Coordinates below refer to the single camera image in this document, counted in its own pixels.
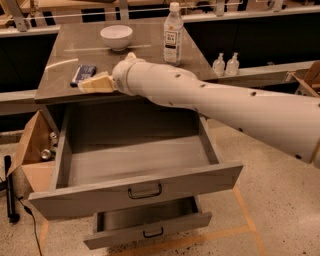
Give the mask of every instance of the drawer front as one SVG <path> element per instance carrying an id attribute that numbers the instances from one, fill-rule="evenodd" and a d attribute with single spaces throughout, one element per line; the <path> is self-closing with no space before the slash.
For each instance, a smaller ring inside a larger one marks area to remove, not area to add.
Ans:
<path id="1" fill-rule="evenodd" d="M 161 221 L 148 225 L 98 232 L 85 238 L 84 242 L 89 249 L 98 249 L 117 244 L 152 239 L 175 232 L 206 227 L 211 220 L 211 213 L 195 213 L 180 218 Z"/>
<path id="2" fill-rule="evenodd" d="M 241 162 L 150 173 L 121 180 L 33 193 L 29 201 L 47 219 L 142 206 L 232 189 Z"/>

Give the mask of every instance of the open drawer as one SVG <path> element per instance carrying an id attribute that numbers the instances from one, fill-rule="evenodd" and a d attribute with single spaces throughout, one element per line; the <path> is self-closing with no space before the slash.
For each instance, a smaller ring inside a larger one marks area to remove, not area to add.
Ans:
<path id="1" fill-rule="evenodd" d="M 94 216 L 94 233 L 84 239 L 89 249 L 114 246 L 200 227 L 211 213 L 202 213 L 196 197 L 133 207 Z"/>
<path id="2" fill-rule="evenodd" d="M 29 200 L 53 219 L 231 189 L 242 163 L 219 163 L 205 125 L 144 99 L 69 105 L 50 191 Z"/>

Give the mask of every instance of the small bottle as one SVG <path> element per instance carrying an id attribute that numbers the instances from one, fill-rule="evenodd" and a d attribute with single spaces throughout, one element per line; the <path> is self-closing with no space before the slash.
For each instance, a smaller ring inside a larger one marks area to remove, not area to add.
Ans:
<path id="1" fill-rule="evenodd" d="M 228 60 L 227 68 L 226 68 L 226 75 L 235 76 L 238 74 L 239 71 L 239 61 L 237 60 L 238 53 L 235 52 L 232 56 L 232 59 Z"/>
<path id="2" fill-rule="evenodd" d="M 173 66 L 179 66 L 183 29 L 179 3 L 172 2 L 169 10 L 170 13 L 164 23 L 164 61 Z"/>
<path id="3" fill-rule="evenodd" d="M 218 59 L 216 59 L 212 64 L 212 69 L 217 76 L 223 76 L 225 66 L 226 63 L 223 60 L 223 53 L 219 53 Z"/>

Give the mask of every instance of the metal handle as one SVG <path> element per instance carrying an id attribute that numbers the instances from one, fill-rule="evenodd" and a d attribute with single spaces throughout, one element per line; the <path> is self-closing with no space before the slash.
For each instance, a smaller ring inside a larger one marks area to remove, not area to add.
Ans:
<path id="1" fill-rule="evenodd" d="M 146 235 L 146 231 L 143 231 L 144 238 L 151 238 L 151 237 L 161 236 L 161 235 L 163 235 L 163 227 L 161 227 L 161 232 L 160 233 L 154 234 L 154 235 Z"/>
<path id="2" fill-rule="evenodd" d="M 149 195 L 142 195 L 142 196 L 134 196 L 132 195 L 132 190 L 131 188 L 128 189 L 128 195 L 131 199 L 142 199 L 142 198 L 148 198 L 148 197 L 155 197 L 155 196 L 159 196 L 162 193 L 162 186 L 161 184 L 158 185 L 159 191 L 153 194 L 149 194 Z"/>

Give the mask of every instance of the table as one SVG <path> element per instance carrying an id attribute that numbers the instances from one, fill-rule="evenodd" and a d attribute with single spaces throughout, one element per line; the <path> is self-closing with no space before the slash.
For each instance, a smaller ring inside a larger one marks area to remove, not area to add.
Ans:
<path id="1" fill-rule="evenodd" d="M 86 94 L 80 92 L 78 88 L 72 88 L 70 81 L 78 66 L 81 64 L 95 65 L 97 73 L 102 71 L 111 73 L 115 65 L 123 60 L 128 52 L 133 52 L 138 58 L 149 62 L 164 63 L 163 23 L 164 18 L 152 18 L 62 25 L 37 90 L 35 101 L 41 104 L 59 104 L 89 100 L 97 96 L 110 96 L 110 94 Z M 133 29 L 132 43 L 125 51 L 112 51 L 106 47 L 100 37 L 100 31 L 113 24 L 123 24 Z M 193 72 L 201 80 L 217 79 L 187 31 L 184 31 L 183 36 L 180 67 Z"/>

